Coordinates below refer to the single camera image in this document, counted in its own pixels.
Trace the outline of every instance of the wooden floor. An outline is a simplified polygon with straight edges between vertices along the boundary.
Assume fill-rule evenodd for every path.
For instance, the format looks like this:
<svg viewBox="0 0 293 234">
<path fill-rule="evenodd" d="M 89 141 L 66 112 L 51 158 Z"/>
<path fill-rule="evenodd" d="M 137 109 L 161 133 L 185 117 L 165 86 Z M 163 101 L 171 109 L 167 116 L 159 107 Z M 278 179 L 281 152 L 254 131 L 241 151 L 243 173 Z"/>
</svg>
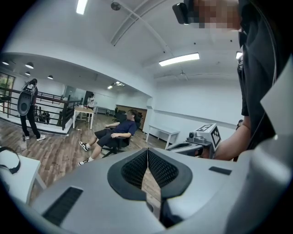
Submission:
<svg viewBox="0 0 293 234">
<path fill-rule="evenodd" d="M 85 121 L 76 121 L 75 129 L 69 131 L 69 136 L 43 133 L 46 139 L 40 142 L 36 141 L 35 135 L 30 132 L 28 149 L 21 151 L 18 147 L 19 141 L 22 140 L 22 128 L 13 123 L 0 120 L 0 136 L 2 138 L 1 146 L 8 146 L 23 156 L 41 161 L 39 174 L 47 186 L 54 181 L 63 177 L 66 173 L 74 170 L 77 163 L 88 158 L 91 151 L 85 152 L 79 145 L 78 141 L 88 142 L 95 131 L 104 129 L 105 124 L 112 123 L 113 117 L 102 114 L 95 114 L 92 130 L 89 129 L 89 123 Z M 145 134 L 138 130 L 131 137 L 130 145 L 124 150 L 141 149 L 145 147 L 165 148 L 166 143 L 149 136 L 148 143 L 145 142 Z M 158 217 L 160 207 L 161 191 L 150 171 L 147 170 L 144 176 L 142 190 L 147 193 L 147 200 L 154 207 L 154 214 Z M 34 189 L 31 201 L 37 196 Z"/>
</svg>

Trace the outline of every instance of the navy t-shirt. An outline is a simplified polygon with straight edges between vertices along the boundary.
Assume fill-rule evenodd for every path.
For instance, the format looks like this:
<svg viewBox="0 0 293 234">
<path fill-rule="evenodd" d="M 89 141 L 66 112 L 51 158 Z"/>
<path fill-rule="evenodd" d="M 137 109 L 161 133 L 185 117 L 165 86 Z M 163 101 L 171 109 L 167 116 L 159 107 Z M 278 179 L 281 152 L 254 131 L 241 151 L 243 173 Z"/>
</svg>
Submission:
<svg viewBox="0 0 293 234">
<path fill-rule="evenodd" d="M 125 120 L 114 128 L 114 133 L 131 133 L 133 136 L 136 132 L 136 123 L 131 120 Z"/>
</svg>

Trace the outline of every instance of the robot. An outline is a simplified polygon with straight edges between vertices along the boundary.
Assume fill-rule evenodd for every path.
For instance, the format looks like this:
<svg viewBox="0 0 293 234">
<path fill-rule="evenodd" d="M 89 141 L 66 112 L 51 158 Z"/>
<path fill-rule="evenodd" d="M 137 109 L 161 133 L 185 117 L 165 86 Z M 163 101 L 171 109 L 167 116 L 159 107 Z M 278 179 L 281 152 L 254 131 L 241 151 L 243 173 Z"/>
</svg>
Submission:
<svg viewBox="0 0 293 234">
<path fill-rule="evenodd" d="M 203 148 L 207 147 L 210 152 L 209 158 L 213 159 L 220 142 L 221 136 L 217 125 L 215 123 L 205 124 L 190 132 L 185 142 L 173 144 L 166 150 L 194 157 L 196 154 L 201 155 Z"/>
</svg>

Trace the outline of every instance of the vr headset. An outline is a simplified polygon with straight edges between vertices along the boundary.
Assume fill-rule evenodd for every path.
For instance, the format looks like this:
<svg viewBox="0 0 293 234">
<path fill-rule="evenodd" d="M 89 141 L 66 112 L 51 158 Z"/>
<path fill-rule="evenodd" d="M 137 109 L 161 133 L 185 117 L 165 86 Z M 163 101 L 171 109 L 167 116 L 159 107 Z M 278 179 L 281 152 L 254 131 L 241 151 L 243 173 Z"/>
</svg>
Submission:
<svg viewBox="0 0 293 234">
<path fill-rule="evenodd" d="M 179 24 L 200 23 L 199 9 L 194 7 L 194 0 L 184 0 L 184 3 L 173 5 L 172 9 Z"/>
</svg>

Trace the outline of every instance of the ceiling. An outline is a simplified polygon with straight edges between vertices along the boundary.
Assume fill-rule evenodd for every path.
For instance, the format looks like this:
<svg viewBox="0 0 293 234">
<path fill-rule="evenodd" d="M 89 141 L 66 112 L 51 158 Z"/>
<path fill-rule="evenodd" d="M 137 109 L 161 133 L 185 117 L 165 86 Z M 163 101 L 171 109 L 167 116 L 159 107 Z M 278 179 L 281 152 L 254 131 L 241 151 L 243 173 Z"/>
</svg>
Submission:
<svg viewBox="0 0 293 234">
<path fill-rule="evenodd" d="M 40 55 L 30 55 L 30 54 L 2 54 L 0 57 L 1 61 L 9 61 L 9 65 L 4 65 L 0 63 L 0 68 L 12 71 L 27 78 L 37 78 L 37 79 L 48 79 L 49 75 L 53 76 L 54 81 L 60 82 L 66 85 L 73 85 L 76 88 L 86 89 L 86 86 L 80 84 L 96 84 L 97 87 L 102 89 L 107 89 L 112 83 L 118 80 L 112 77 L 106 76 L 99 72 L 90 70 L 85 67 L 81 67 L 76 64 L 72 64 L 63 60 L 40 56 Z M 25 65 L 28 62 L 32 62 L 34 69 L 27 68 Z M 114 86 L 111 91 L 114 92 L 129 92 L 136 91 L 131 86 L 125 85 Z"/>
<path fill-rule="evenodd" d="M 78 0 L 46 1 L 38 12 L 30 12 L 32 21 L 19 29 L 19 35 L 26 33 L 32 39 L 40 36 L 44 43 L 62 41 L 83 47 L 105 60 L 115 60 L 119 67 L 127 67 L 134 74 L 141 76 L 143 72 L 147 74 L 144 79 L 155 82 L 238 79 L 238 32 L 180 25 L 172 5 L 182 0 L 116 1 L 122 5 L 119 11 L 111 9 L 112 0 L 88 0 L 82 16 L 76 14 Z M 37 30 L 32 22 L 39 23 Z M 199 53 L 200 60 L 165 67 L 158 64 L 194 52 Z"/>
</svg>

